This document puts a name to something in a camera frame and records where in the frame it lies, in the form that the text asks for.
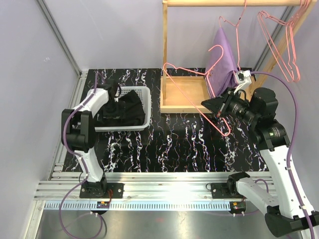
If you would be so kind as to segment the purple garment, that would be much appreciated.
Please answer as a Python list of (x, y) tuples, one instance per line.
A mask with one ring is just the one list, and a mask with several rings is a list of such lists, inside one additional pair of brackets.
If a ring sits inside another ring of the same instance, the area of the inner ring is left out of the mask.
[(205, 80), (211, 98), (220, 96), (227, 88), (238, 86), (234, 79), (234, 73), (237, 72), (234, 54), (223, 28), (218, 29), (213, 40), (213, 47), (209, 51), (209, 59), (205, 67), (208, 72)]

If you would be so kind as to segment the pink hanger with purple garment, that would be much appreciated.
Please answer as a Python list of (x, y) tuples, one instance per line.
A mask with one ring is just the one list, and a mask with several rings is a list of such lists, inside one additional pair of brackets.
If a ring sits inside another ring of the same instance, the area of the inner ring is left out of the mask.
[(236, 33), (236, 47), (237, 47), (237, 68), (239, 70), (241, 70), (241, 67), (240, 67), (240, 47), (239, 47), (239, 32), (238, 32), (238, 27), (239, 27), (239, 24), (241, 22), (241, 19), (245, 13), (245, 10), (246, 10), (246, 7), (247, 7), (247, 1), (244, 0), (244, 8), (241, 12), (241, 15), (239, 16), (238, 18), (238, 21), (236, 24), (233, 24), (231, 23), (230, 21), (226, 20), (223, 16), (220, 16), (219, 19), (218, 19), (218, 23), (219, 23), (219, 26), (222, 27), (222, 24), (221, 22), (226, 22), (228, 24), (230, 24), (231, 26), (233, 26), (235, 28), (235, 33)]

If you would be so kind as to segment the black trousers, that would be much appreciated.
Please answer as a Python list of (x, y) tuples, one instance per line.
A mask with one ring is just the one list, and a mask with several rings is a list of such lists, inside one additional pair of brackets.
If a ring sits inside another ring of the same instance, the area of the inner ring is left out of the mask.
[(138, 94), (131, 90), (116, 102), (110, 99), (95, 116), (95, 127), (140, 126), (145, 121), (145, 112)]

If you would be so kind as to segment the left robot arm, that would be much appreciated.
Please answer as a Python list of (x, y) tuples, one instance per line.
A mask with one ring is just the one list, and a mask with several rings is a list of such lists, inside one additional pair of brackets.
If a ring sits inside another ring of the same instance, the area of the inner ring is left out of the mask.
[(81, 190), (90, 197), (113, 195), (94, 149), (95, 119), (105, 123), (125, 118), (125, 104), (118, 100), (121, 92), (116, 81), (96, 84), (79, 105), (62, 111), (61, 141), (67, 151), (76, 156), (84, 173), (84, 179), (80, 182)]

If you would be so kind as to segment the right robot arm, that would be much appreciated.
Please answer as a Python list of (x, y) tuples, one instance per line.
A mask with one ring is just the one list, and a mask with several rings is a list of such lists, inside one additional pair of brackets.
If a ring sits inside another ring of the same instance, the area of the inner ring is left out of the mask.
[(231, 174), (222, 191), (232, 198), (251, 201), (277, 238), (318, 226), (319, 213), (305, 196), (289, 153), (292, 143), (285, 128), (275, 119), (278, 107), (275, 92), (257, 88), (250, 101), (241, 99), (239, 94), (228, 88), (201, 105), (218, 117), (230, 115), (248, 125), (250, 138), (268, 166), (277, 196), (258, 186), (246, 172)]

